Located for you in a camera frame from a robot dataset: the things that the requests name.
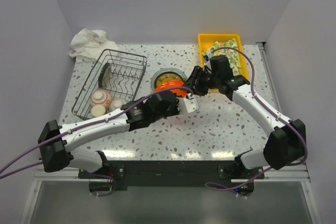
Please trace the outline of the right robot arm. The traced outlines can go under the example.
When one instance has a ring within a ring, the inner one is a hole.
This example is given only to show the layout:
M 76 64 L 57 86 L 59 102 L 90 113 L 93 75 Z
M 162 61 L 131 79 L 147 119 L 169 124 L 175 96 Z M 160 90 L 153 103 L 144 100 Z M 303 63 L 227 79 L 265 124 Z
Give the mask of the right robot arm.
M 297 119 L 291 120 L 269 105 L 253 90 L 253 85 L 242 75 L 234 75 L 226 56 L 215 56 L 209 65 L 194 67 L 184 84 L 195 95 L 204 96 L 216 89 L 243 108 L 263 129 L 268 140 L 263 148 L 239 154 L 234 173 L 246 178 L 253 168 L 270 166 L 279 170 L 298 164 L 307 155 L 306 127 Z

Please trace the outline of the dark teal plate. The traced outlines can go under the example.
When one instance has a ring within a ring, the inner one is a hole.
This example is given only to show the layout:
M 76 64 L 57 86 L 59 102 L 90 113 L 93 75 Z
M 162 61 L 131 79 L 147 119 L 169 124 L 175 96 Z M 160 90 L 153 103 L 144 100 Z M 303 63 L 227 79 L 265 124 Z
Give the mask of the dark teal plate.
M 103 65 L 98 78 L 98 87 L 106 88 L 110 81 L 111 63 L 107 62 Z

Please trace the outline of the light green floral plate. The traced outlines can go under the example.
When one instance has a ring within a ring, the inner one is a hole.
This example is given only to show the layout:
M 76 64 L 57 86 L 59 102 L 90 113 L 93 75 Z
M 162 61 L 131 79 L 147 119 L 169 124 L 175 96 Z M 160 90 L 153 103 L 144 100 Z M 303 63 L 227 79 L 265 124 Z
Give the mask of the light green floral plate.
M 153 77 L 152 77 L 152 79 L 151 79 L 151 88 L 152 88 L 153 91 L 158 87 L 158 86 L 156 86 L 156 84 L 154 83 L 154 82 L 155 82 L 155 79 L 159 76 L 159 74 L 162 74 L 162 73 L 165 73 L 165 72 L 174 72 L 174 73 L 177 73 L 177 74 L 179 74 L 181 77 L 183 77 L 184 82 L 187 80 L 187 76 L 186 76 L 186 74 L 185 74 L 183 71 L 181 71 L 181 70 L 179 70 L 179 69 L 176 69 L 176 68 L 163 68 L 163 69 L 157 71 L 157 72 L 153 75 Z

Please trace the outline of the yellow patterned plate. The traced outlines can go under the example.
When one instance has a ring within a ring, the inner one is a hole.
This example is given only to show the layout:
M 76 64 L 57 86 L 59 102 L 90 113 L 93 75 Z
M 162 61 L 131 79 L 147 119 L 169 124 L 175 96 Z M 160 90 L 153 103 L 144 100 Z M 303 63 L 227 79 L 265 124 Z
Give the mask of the yellow patterned plate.
M 165 82 L 168 81 L 182 81 L 184 82 L 183 77 L 181 77 L 179 74 L 174 72 L 165 72 L 162 74 L 159 74 L 159 76 L 155 79 L 156 86 L 159 86 Z

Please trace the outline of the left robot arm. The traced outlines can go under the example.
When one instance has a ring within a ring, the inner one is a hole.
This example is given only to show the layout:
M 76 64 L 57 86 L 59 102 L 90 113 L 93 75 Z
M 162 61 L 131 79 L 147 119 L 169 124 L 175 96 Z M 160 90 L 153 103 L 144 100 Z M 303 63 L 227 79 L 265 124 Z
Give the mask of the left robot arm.
M 99 138 L 148 127 L 167 117 L 186 113 L 185 99 L 170 90 L 154 92 L 101 116 L 73 124 L 45 124 L 38 139 L 44 171 L 58 172 L 66 167 L 84 169 L 97 178 L 108 174 L 109 165 L 100 151 L 83 151 L 81 146 Z

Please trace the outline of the orange plate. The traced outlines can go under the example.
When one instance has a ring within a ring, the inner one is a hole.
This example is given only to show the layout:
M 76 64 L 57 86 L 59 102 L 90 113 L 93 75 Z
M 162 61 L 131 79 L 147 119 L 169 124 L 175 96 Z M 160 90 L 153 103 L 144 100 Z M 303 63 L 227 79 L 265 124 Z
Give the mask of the orange plate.
M 186 98 L 187 90 L 183 89 L 183 81 L 167 81 L 158 85 L 153 94 L 162 101 L 173 102 L 176 98 Z

